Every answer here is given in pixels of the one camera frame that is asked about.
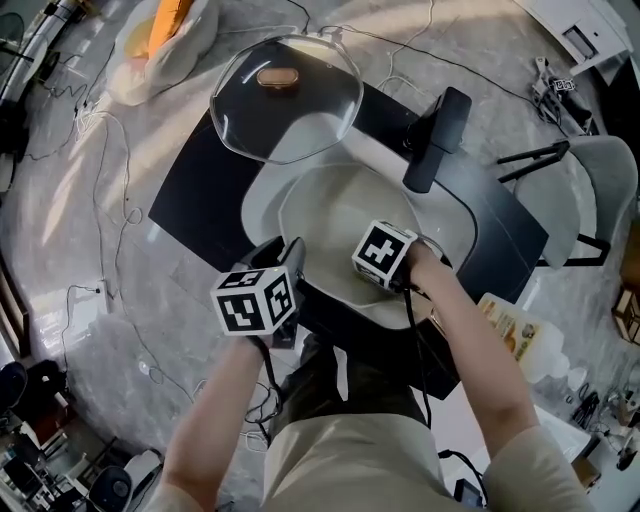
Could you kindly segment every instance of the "glass lid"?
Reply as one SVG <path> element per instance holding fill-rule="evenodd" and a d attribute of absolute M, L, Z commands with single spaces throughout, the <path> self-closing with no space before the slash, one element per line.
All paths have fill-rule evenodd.
<path fill-rule="evenodd" d="M 288 164 L 342 140 L 363 92 L 358 68 L 344 48 L 287 35 L 238 53 L 218 80 L 210 110 L 231 151 Z"/>

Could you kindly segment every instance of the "sleeve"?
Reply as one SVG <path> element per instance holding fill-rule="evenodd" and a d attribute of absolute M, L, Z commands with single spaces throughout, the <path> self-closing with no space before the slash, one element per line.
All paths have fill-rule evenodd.
<path fill-rule="evenodd" d="M 202 507 L 179 487 L 161 484 L 151 496 L 144 512 L 203 512 Z"/>
<path fill-rule="evenodd" d="M 594 512 L 585 489 L 544 427 L 514 437 L 484 475 L 492 512 Z"/>

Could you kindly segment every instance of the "wire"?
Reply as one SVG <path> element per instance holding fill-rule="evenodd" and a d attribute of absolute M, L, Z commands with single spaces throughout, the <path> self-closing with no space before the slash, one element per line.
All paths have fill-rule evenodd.
<path fill-rule="evenodd" d="M 384 86 L 384 84 L 386 84 L 387 82 L 390 82 L 391 80 L 400 80 L 401 82 L 404 82 L 405 84 L 407 84 L 409 87 L 411 87 L 414 91 L 416 91 L 419 94 L 422 94 L 422 96 L 428 96 L 428 94 L 420 89 L 418 89 L 414 84 L 412 84 L 409 80 L 407 80 L 406 78 L 402 77 L 402 76 L 398 76 L 398 75 L 392 75 L 392 76 L 388 76 L 387 78 L 385 78 L 382 82 L 380 82 L 378 84 L 378 88 L 380 88 L 381 85 Z"/>
<path fill-rule="evenodd" d="M 44 160 L 45 158 L 49 158 L 50 156 L 55 155 L 59 151 L 62 151 L 62 149 L 64 149 L 64 147 L 67 144 L 69 144 L 69 141 L 71 140 L 71 135 L 73 134 L 73 129 L 75 127 L 76 127 L 76 115 L 74 114 L 73 121 L 71 123 L 71 130 L 69 131 L 69 135 L 67 136 L 67 140 L 65 140 L 60 146 L 58 146 L 56 149 L 54 149 L 51 153 L 47 153 L 46 155 L 33 156 L 31 153 L 27 153 L 24 156 L 30 158 L 34 162 L 39 162 L 40 160 Z"/>
<path fill-rule="evenodd" d="M 78 87 L 78 89 L 75 90 L 75 92 L 73 91 L 73 89 L 71 88 L 71 86 L 67 86 L 64 89 L 62 89 L 62 92 L 58 93 L 55 89 L 55 87 L 52 88 L 48 88 L 46 87 L 44 84 L 42 85 L 47 91 L 49 91 L 50 94 L 53 95 L 54 98 L 60 98 L 63 94 L 65 94 L 65 92 L 67 90 L 69 90 L 69 93 L 71 94 L 71 97 L 74 98 L 75 95 L 78 93 L 78 91 L 80 89 L 82 89 L 84 87 L 84 90 L 86 92 L 85 98 L 84 98 L 84 107 L 86 108 L 87 106 L 87 99 L 89 98 L 89 94 L 91 94 L 91 90 L 93 89 L 93 87 L 95 86 L 96 82 L 98 81 L 98 77 L 102 74 L 102 71 L 104 71 L 104 68 L 107 66 L 107 63 L 109 62 L 109 60 L 111 59 L 111 55 L 113 54 L 113 50 L 115 49 L 116 45 L 115 43 L 113 44 L 113 46 L 111 47 L 111 51 L 109 52 L 109 57 L 107 58 L 107 60 L 105 61 L 104 65 L 102 66 L 102 68 L 100 69 L 100 71 L 98 72 L 98 74 L 96 75 L 95 80 L 93 81 L 93 84 L 91 84 L 91 87 L 87 88 L 87 84 L 82 84 Z M 77 54 L 72 54 L 72 57 L 80 57 Z M 69 135 L 67 137 L 67 139 L 60 145 L 58 146 L 56 149 L 54 149 L 53 151 L 51 151 L 50 153 L 47 153 L 45 155 L 42 156 L 33 156 L 32 153 L 26 153 L 24 156 L 30 158 L 31 160 L 33 160 L 34 162 L 39 162 L 40 160 L 44 160 L 45 158 L 49 158 L 50 156 L 53 156 L 55 154 L 57 154 L 58 152 L 62 151 L 62 149 L 64 149 L 66 147 L 67 144 L 69 144 L 69 141 L 71 140 L 71 135 L 73 134 L 73 129 L 75 128 L 75 123 L 76 123 L 76 118 L 78 116 L 78 104 L 80 103 L 80 99 L 82 98 L 83 94 L 81 93 L 80 96 L 78 97 L 78 100 L 76 101 L 76 104 L 74 106 L 74 113 L 73 113 L 73 121 L 71 123 L 71 130 L 69 131 Z"/>
<path fill-rule="evenodd" d="M 475 468 L 473 463 L 463 453 L 456 452 L 454 450 L 443 450 L 440 453 L 438 453 L 438 458 L 440 458 L 440 459 L 448 459 L 451 456 L 458 457 L 473 472 L 473 474 L 476 476 L 476 479 L 478 480 L 478 484 L 480 485 L 480 489 L 482 490 L 482 494 L 484 495 L 484 502 L 485 502 L 485 504 L 488 504 L 489 500 L 487 498 L 487 489 L 484 487 L 484 483 L 482 482 L 482 473 L 480 473 Z"/>
<path fill-rule="evenodd" d="M 129 161 L 131 158 L 131 151 L 129 149 L 129 143 L 127 141 L 127 134 L 126 131 L 124 129 L 124 126 L 122 125 L 122 123 L 120 122 L 120 120 L 115 117 L 113 114 L 111 114 L 110 112 L 107 111 L 99 111 L 99 112 L 94 112 L 91 114 L 87 114 L 85 116 L 81 117 L 81 121 L 83 122 L 83 129 L 79 132 L 80 138 L 79 140 L 82 140 L 82 138 L 86 135 L 86 133 L 94 126 L 93 124 L 84 124 L 84 122 L 86 120 L 91 120 L 93 118 L 99 118 L 99 119 L 103 119 L 105 120 L 105 130 L 106 130 L 106 136 L 105 136 L 105 141 L 104 141 L 104 147 L 103 147 L 103 151 L 102 151 L 102 157 L 100 159 L 100 167 L 98 168 L 98 172 L 96 174 L 96 179 L 94 181 L 94 185 L 93 185 L 93 190 L 92 190 L 92 201 L 93 201 L 93 207 L 94 207 L 94 216 L 96 219 L 96 223 L 98 225 L 98 236 L 99 236 L 99 250 L 100 250 L 100 271 L 101 271 L 101 275 L 103 280 L 106 279 L 104 277 L 104 261 L 103 261 L 103 255 L 102 255 L 102 230 L 100 227 L 100 222 L 98 220 L 98 216 L 97 216 L 97 208 L 98 208 L 98 204 L 97 204 L 97 200 L 96 200 L 96 188 L 99 182 L 99 178 L 100 178 L 100 174 L 102 172 L 102 167 L 103 167 L 103 163 L 104 163 L 104 155 L 106 152 L 106 148 L 107 148 L 107 143 L 109 140 L 109 125 L 106 122 L 106 119 L 111 119 L 113 120 L 118 127 L 121 130 L 122 133 L 122 141 L 123 144 L 125 146 L 125 150 L 126 150 L 126 157 L 125 157 L 125 167 L 124 167 L 124 175 L 123 175 L 123 188 L 122 188 L 122 218 L 123 218 L 123 222 L 122 222 L 122 226 L 120 227 L 120 231 L 118 233 L 118 239 L 117 239 L 117 243 L 116 243 L 116 250 L 115 250 L 115 255 L 114 255 L 114 273 L 115 273 L 115 280 L 116 280 L 116 291 L 115 292 L 109 292 L 109 290 L 107 289 L 107 294 L 109 295 L 109 297 L 113 300 L 116 296 L 120 297 L 120 302 L 122 304 L 122 310 L 125 314 L 125 316 L 127 317 L 127 320 L 129 321 L 129 323 L 131 324 L 131 326 L 133 327 L 134 332 L 136 333 L 136 337 L 138 338 L 138 341 L 140 343 L 140 345 L 144 348 L 144 350 L 151 356 L 151 358 L 153 359 L 154 364 L 150 366 L 150 371 L 149 371 L 149 378 L 151 379 L 152 382 L 154 382 L 155 384 L 162 384 L 163 381 L 162 380 L 156 380 L 153 378 L 153 374 L 151 372 L 151 370 L 156 370 L 158 373 L 160 373 L 163 377 L 163 379 L 167 379 L 169 382 L 171 382 L 174 386 L 176 386 L 178 389 L 180 389 L 185 396 L 189 399 L 189 401 L 191 403 L 194 403 L 193 397 L 191 396 L 191 394 L 182 386 L 180 385 L 178 382 L 176 382 L 176 380 L 174 380 L 171 376 L 169 376 L 160 366 L 160 362 L 158 361 L 158 358 L 156 357 L 156 355 L 151 351 L 151 349 L 149 348 L 149 346 L 144 342 L 144 340 L 142 339 L 142 336 L 140 335 L 140 331 L 138 330 L 137 325 L 135 324 L 135 322 L 133 322 L 133 320 L 131 319 L 131 316 L 129 315 L 129 311 L 127 309 L 127 305 L 126 302 L 124 300 L 124 297 L 122 296 L 122 284 L 121 284 L 121 279 L 120 279 L 120 269 L 118 267 L 118 256 L 120 254 L 120 249 L 122 247 L 122 239 L 124 236 L 124 230 L 127 226 L 135 226 L 138 225 L 142 222 L 142 219 L 144 218 L 144 214 L 142 213 L 142 210 L 138 207 L 134 207 L 132 208 L 129 212 L 126 211 L 126 202 L 127 202 L 127 194 L 128 194 L 128 188 L 129 188 L 129 181 L 130 181 L 130 171 L 129 171 Z"/>
<path fill-rule="evenodd" d="M 599 404 L 600 399 L 598 398 L 598 393 L 592 391 L 575 410 L 571 419 L 575 421 L 580 428 L 587 430 Z"/>
<path fill-rule="evenodd" d="M 267 396 L 259 405 L 257 405 L 256 407 L 252 407 L 251 409 L 249 409 L 247 411 L 247 414 L 245 415 L 245 421 L 247 423 L 252 423 L 254 425 L 258 425 L 258 428 L 260 429 L 260 432 L 262 432 L 262 435 L 266 439 L 267 446 L 270 446 L 271 445 L 271 436 L 269 435 L 269 433 L 265 429 L 264 424 L 266 422 L 272 420 L 273 418 L 275 418 L 276 416 L 278 416 L 282 412 L 282 408 L 283 408 L 283 404 L 284 404 L 284 394 L 282 393 L 282 389 L 280 388 L 280 386 L 276 382 L 276 378 L 275 378 L 275 375 L 273 373 L 273 364 L 271 363 L 271 355 L 269 354 L 269 349 L 267 348 L 267 345 L 265 345 L 264 341 L 262 341 L 258 336 L 248 336 L 248 339 L 249 339 L 249 341 L 251 341 L 251 343 L 253 343 L 258 348 L 258 350 L 260 350 L 260 354 L 262 354 L 262 358 L 264 359 L 265 370 L 267 371 L 267 378 L 269 379 L 269 385 L 271 387 L 267 388 L 264 384 L 262 384 L 261 382 L 258 382 L 258 384 L 260 386 L 262 386 L 263 388 L 265 388 L 267 390 Z M 275 406 L 275 409 L 273 410 L 273 412 L 271 414 L 263 416 L 262 408 L 266 405 L 266 403 L 271 398 L 271 390 L 272 389 L 276 394 L 276 406 Z M 255 412 L 257 410 L 260 411 L 260 417 L 258 419 L 256 419 L 256 420 L 247 419 L 247 416 L 249 414 L 251 414 L 252 412 Z"/>
<path fill-rule="evenodd" d="M 102 74 L 104 69 L 107 67 L 107 64 L 111 60 L 111 56 L 113 55 L 113 51 L 115 49 L 116 49 L 116 43 L 113 43 L 113 46 L 111 47 L 111 51 L 109 51 L 109 56 L 107 57 L 107 60 L 104 61 L 104 64 L 100 68 L 100 71 L 98 71 L 98 74 L 96 75 L 95 79 L 93 80 L 93 83 L 91 84 L 91 87 L 89 87 L 89 90 L 87 91 L 87 96 L 84 99 L 84 107 L 85 108 L 87 106 L 87 100 L 89 99 L 89 95 L 91 94 L 91 91 L 93 90 L 93 88 L 95 87 L 96 83 L 98 82 L 98 78 L 100 78 L 100 75 Z"/>
<path fill-rule="evenodd" d="M 416 346 L 418 347 L 418 364 L 420 365 L 420 376 L 422 377 L 422 398 L 424 399 L 424 407 L 427 411 L 427 428 L 431 429 L 431 407 L 429 405 L 429 397 L 427 396 L 427 377 L 424 373 L 422 344 L 418 339 L 418 327 L 416 326 L 416 319 L 413 317 L 413 308 L 411 306 L 411 290 L 409 288 L 405 288 L 402 292 L 404 294 L 404 304 L 407 308 L 407 316 L 409 317 L 409 325 L 411 326 L 411 330 L 414 332 L 414 335 L 416 337 Z"/>
<path fill-rule="evenodd" d="M 287 0 L 290 4 L 298 6 L 300 9 L 304 11 L 305 16 L 307 17 L 307 21 L 304 24 L 304 28 L 302 29 L 302 35 L 306 35 L 309 32 L 309 22 L 311 21 L 311 15 L 309 11 L 307 11 L 306 7 L 300 5 L 298 2 L 294 2 L 293 0 Z"/>
<path fill-rule="evenodd" d="M 395 45 L 398 45 L 398 46 L 400 46 L 402 48 L 408 48 L 410 50 L 413 50 L 414 52 L 418 52 L 418 53 L 423 53 L 425 55 L 429 55 L 430 57 L 432 57 L 432 58 L 434 58 L 436 60 L 442 61 L 442 62 L 446 62 L 447 64 L 451 64 L 453 66 L 458 66 L 458 67 L 460 67 L 462 69 L 466 69 L 469 73 L 472 73 L 472 74 L 474 74 L 476 76 L 479 76 L 480 78 L 482 78 L 483 80 L 486 80 L 490 84 L 495 85 L 501 91 L 504 91 L 505 93 L 510 94 L 511 96 L 514 96 L 516 98 L 520 98 L 521 100 L 526 101 L 527 103 L 529 103 L 529 104 L 533 105 L 535 108 L 537 108 L 536 104 L 533 101 L 531 101 L 529 98 L 526 98 L 525 96 L 521 96 L 518 93 L 510 91 L 506 87 L 503 87 L 502 85 L 500 85 L 498 82 L 495 82 L 491 78 L 488 78 L 488 77 L 484 76 L 479 71 L 476 71 L 473 68 L 465 66 L 464 64 L 460 64 L 459 62 L 455 62 L 455 61 L 452 61 L 452 60 L 449 60 L 449 59 L 445 59 L 444 57 L 439 57 L 438 55 L 435 55 L 434 53 L 431 53 L 428 50 L 422 50 L 420 48 L 416 48 L 414 46 L 411 46 L 410 44 L 400 43 L 398 41 L 394 41 L 393 39 L 387 39 L 386 37 L 379 36 L 379 35 L 374 34 L 372 32 L 366 32 L 364 30 L 358 30 L 358 29 L 355 29 L 355 28 L 353 28 L 353 27 L 351 27 L 349 25 L 325 25 L 324 27 L 321 27 L 320 30 L 318 30 L 318 34 L 322 35 L 322 32 L 327 28 L 337 28 L 337 29 L 341 29 L 341 30 L 346 30 L 347 32 L 353 32 L 353 33 L 356 33 L 356 34 L 362 34 L 362 35 L 365 35 L 365 36 L 368 36 L 368 37 L 372 37 L 374 39 L 379 39 L 381 41 L 386 41 L 387 43 L 395 44 Z"/>
<path fill-rule="evenodd" d="M 67 303 L 67 325 L 65 326 L 64 329 L 62 329 L 62 332 L 60 333 L 60 341 L 62 342 L 62 355 L 64 356 L 64 373 L 67 373 L 67 371 L 69 370 L 69 361 L 67 360 L 67 346 L 65 345 L 64 342 L 64 333 L 67 332 L 67 330 L 69 329 L 69 327 L 71 327 L 71 312 L 69 310 L 69 295 L 71 294 L 71 290 L 73 289 L 78 289 L 78 290 L 86 290 L 88 292 L 95 292 L 95 293 L 100 293 L 100 289 L 99 288 L 88 288 L 87 286 L 80 286 L 78 284 L 72 284 L 71 286 L 69 286 L 69 288 L 67 288 L 67 298 L 66 298 L 66 303 Z"/>
<path fill-rule="evenodd" d="M 76 57 L 81 59 L 83 56 L 78 54 L 78 53 L 71 53 L 71 54 L 69 54 L 69 57 L 67 57 L 65 60 L 61 61 L 61 64 L 67 64 L 71 59 L 74 59 Z"/>
<path fill-rule="evenodd" d="M 142 496 L 140 497 L 140 501 L 138 501 L 137 505 L 135 506 L 135 508 L 132 510 L 132 512 L 136 512 L 136 510 L 138 510 L 138 507 L 140 506 L 140 504 L 144 501 L 144 497 L 147 495 L 147 491 L 149 489 L 151 489 L 151 487 L 153 487 L 153 484 L 155 483 L 155 481 L 158 479 L 158 475 L 162 473 L 162 466 L 160 466 L 160 468 L 158 469 L 158 472 L 153 476 L 153 479 L 151 480 L 151 482 L 149 482 L 149 485 L 147 486 L 147 488 L 144 490 L 144 492 L 142 493 Z"/>
<path fill-rule="evenodd" d="M 412 35 L 412 36 L 407 40 L 407 42 L 406 42 L 406 43 L 404 43 L 405 45 L 407 45 L 407 44 L 411 44 L 411 42 L 412 42 L 416 37 L 418 37 L 418 36 L 420 36 L 420 35 L 424 34 L 427 30 L 429 30 L 429 27 L 431 27 L 431 24 L 433 23 L 433 7 L 434 7 L 434 4 L 435 4 L 435 0 L 429 0 L 429 22 L 428 22 L 428 23 L 427 23 L 423 28 L 421 28 L 421 29 L 420 29 L 420 30 L 418 30 L 415 34 L 413 34 L 413 35 Z M 389 59 L 389 60 L 390 60 L 390 62 L 389 62 L 389 73 L 387 74 L 387 77 L 386 77 L 384 80 L 382 80 L 382 81 L 381 81 L 381 82 L 376 86 L 376 88 L 377 88 L 377 89 L 380 89 L 382 92 L 384 92 L 384 88 L 385 88 L 386 83 L 387 83 L 387 82 L 389 81 L 389 79 L 393 76 L 393 60 L 395 59 L 396 54 L 397 54 L 398 52 L 401 52 L 403 49 L 404 49 L 404 47 L 402 47 L 402 46 L 401 46 L 400 48 L 395 49 L 395 50 L 391 53 L 391 57 L 390 57 L 390 59 Z M 415 87 L 415 86 L 413 86 L 413 85 L 412 85 L 412 87 L 413 87 L 414 89 L 416 89 L 418 92 L 421 92 L 421 91 L 419 91 L 419 90 L 418 90 L 418 88 L 417 88 L 417 87 Z"/>

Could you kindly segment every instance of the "black countertop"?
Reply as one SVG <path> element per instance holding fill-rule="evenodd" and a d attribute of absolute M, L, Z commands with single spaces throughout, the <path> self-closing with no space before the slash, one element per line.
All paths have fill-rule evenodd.
<path fill-rule="evenodd" d="M 280 45 L 269 51 L 269 58 L 277 59 L 281 67 L 317 64 L 308 57 L 300 60 Z M 248 59 L 244 65 L 253 69 L 255 64 Z M 223 89 L 225 101 L 238 91 L 233 85 L 230 81 Z M 300 116 L 299 111 L 289 114 L 264 116 L 268 126 L 256 123 L 255 130 L 264 135 L 263 144 L 275 147 Z M 403 141 L 408 126 L 417 119 L 414 112 L 365 84 L 354 126 L 409 160 Z M 228 150 L 205 112 L 173 164 L 149 217 L 213 267 L 228 271 L 254 247 L 244 232 L 240 212 L 262 165 Z M 503 185 L 462 152 L 445 158 L 436 181 L 468 208 L 476 225 L 475 244 L 458 271 L 463 287 L 476 302 L 485 292 L 515 302 L 542 254 L 546 232 Z M 302 325 L 351 356 L 422 388 L 416 344 L 408 330 L 383 329 L 307 283 L 300 283 L 299 289 L 305 295 Z M 444 399 L 459 382 L 451 353 L 430 322 L 419 327 L 431 351 L 425 361 L 427 391 Z"/>

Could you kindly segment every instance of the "bottle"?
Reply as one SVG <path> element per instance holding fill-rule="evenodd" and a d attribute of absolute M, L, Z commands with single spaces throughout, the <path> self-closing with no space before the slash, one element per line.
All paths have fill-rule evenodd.
<path fill-rule="evenodd" d="M 570 375 L 570 384 L 578 388 L 586 370 L 570 370 L 569 359 L 562 353 L 564 334 L 555 325 L 523 311 L 504 299 L 485 293 L 478 307 L 493 325 L 531 384 L 546 375 L 560 379 Z"/>

